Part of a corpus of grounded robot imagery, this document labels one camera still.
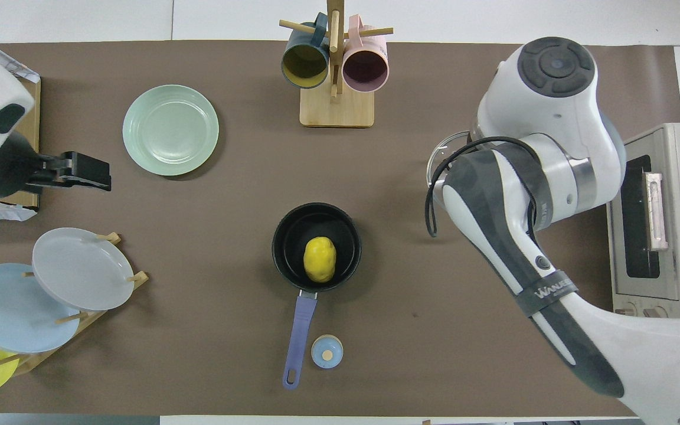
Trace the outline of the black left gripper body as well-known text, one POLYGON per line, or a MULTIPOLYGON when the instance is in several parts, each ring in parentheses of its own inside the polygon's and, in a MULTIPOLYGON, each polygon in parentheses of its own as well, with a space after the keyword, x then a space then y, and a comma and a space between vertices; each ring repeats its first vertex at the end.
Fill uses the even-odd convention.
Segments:
POLYGON ((27 178, 26 186, 27 188, 89 187, 86 185, 87 180, 98 179, 91 177, 91 161, 99 161, 99 159, 75 151, 64 152, 59 156, 40 155, 35 162, 33 173, 27 178))

